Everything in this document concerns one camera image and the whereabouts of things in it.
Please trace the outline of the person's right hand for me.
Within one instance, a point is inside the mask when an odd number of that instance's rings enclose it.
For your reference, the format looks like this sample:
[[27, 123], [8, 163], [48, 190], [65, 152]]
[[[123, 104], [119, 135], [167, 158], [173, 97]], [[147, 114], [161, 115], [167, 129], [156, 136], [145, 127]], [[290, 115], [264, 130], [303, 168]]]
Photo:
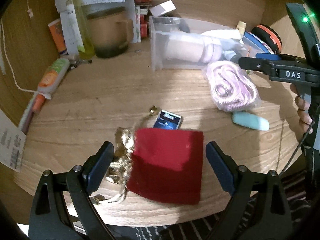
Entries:
[[299, 125], [302, 128], [303, 132], [306, 133], [312, 123], [312, 119], [308, 114], [310, 103], [302, 99], [299, 94], [296, 86], [294, 84], [290, 85], [290, 89], [297, 96], [295, 98], [295, 104], [298, 107], [297, 114], [299, 116]]

